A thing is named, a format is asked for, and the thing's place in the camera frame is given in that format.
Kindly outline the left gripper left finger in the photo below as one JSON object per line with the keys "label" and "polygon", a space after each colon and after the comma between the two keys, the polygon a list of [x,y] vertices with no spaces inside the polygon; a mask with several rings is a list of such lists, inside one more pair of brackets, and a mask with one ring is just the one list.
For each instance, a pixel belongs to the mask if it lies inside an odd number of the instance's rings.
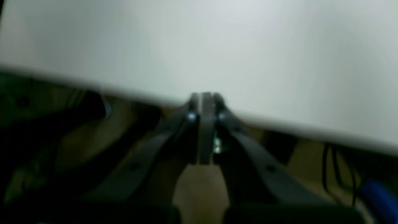
{"label": "left gripper left finger", "polygon": [[138,132],[155,125],[153,109],[87,164],[1,210],[2,224],[180,224],[171,201],[188,163],[196,161],[199,95],[191,95],[132,157],[122,163]]}

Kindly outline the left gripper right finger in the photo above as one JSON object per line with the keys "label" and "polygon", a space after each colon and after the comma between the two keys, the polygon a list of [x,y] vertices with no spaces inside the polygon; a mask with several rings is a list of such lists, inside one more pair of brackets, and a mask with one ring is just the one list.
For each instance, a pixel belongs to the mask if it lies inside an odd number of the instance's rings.
{"label": "left gripper right finger", "polygon": [[199,95],[199,163],[217,164],[230,207],[223,224],[364,224],[362,215],[300,184],[227,108],[219,93]]}

